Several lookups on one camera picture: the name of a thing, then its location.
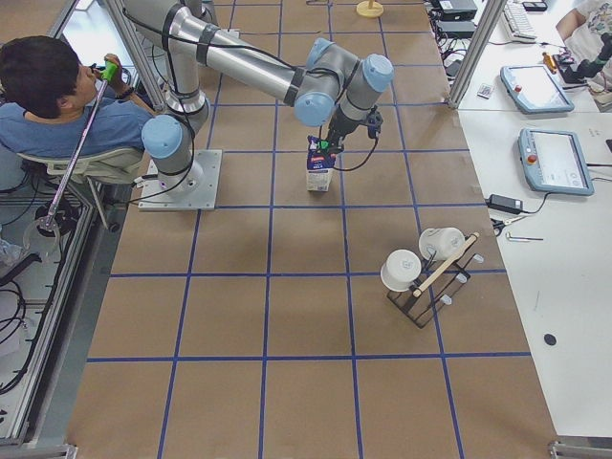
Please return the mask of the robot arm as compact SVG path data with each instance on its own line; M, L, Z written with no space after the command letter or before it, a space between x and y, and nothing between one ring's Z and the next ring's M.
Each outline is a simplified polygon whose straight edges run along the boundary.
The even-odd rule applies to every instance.
M173 114L208 111L198 77L199 66L206 66L293 107L306 126L326 125L325 135L309 137L308 153L329 168L359 126L367 127L373 141L379 138L383 119L376 103L394 77L383 55L359 58L319 38L305 67L296 67L197 17L179 1L127 1L123 14L165 51L165 103Z

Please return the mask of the person's right hand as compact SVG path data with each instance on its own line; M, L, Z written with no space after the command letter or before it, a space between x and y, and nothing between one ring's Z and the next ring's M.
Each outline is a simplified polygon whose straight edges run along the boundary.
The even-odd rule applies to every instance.
M115 93L115 99L128 98L134 92L134 88L122 79L121 70L113 75L109 81L109 86Z

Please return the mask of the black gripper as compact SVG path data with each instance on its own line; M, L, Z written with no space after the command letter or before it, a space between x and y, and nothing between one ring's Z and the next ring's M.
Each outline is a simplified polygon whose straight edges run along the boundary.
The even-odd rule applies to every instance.
M330 119L327 135L324 140L327 142L329 151L342 151L343 141L357 128L357 122L349 119L343 112L335 112Z

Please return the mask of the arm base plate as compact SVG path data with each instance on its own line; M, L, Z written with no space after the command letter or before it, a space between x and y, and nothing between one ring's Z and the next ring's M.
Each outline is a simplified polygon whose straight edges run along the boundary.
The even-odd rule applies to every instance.
M176 176L160 173L151 159L147 173L156 178L143 183L138 208L142 211L214 210L222 157L220 149L196 149L191 169Z

